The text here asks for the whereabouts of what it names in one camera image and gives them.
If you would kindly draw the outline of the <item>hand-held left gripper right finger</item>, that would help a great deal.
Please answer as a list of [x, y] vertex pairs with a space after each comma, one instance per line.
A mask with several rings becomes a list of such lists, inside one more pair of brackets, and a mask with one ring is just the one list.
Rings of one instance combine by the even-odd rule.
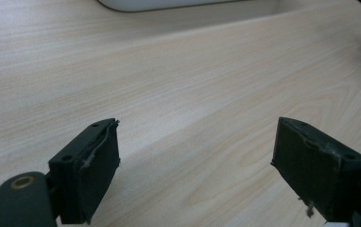
[[281, 117], [271, 163], [326, 220], [352, 218], [361, 184], [360, 153], [305, 122]]

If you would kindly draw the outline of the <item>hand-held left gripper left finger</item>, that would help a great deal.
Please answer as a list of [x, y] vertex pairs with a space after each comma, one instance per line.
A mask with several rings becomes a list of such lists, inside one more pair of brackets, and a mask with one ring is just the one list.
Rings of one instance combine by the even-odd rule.
[[116, 129], [109, 118], [88, 126], [48, 162], [58, 189], [56, 207], [63, 224], [90, 222], [120, 164]]

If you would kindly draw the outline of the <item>white tray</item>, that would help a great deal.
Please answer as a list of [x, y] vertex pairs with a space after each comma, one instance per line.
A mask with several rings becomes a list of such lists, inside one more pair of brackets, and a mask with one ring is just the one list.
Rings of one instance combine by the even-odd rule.
[[172, 9], [228, 3], [239, 0], [97, 0], [103, 6], [124, 12]]

